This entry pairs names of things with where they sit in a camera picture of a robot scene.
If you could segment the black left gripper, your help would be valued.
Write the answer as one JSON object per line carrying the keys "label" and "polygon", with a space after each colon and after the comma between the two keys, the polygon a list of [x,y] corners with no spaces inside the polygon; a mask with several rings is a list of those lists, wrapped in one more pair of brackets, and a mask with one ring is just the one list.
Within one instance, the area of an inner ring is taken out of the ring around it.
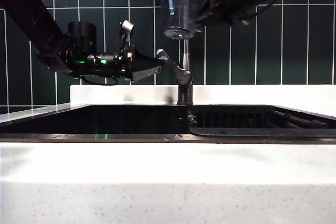
{"label": "black left gripper", "polygon": [[162,65],[163,60],[142,55],[134,45],[124,46],[113,57],[113,77],[138,81],[160,73]]}

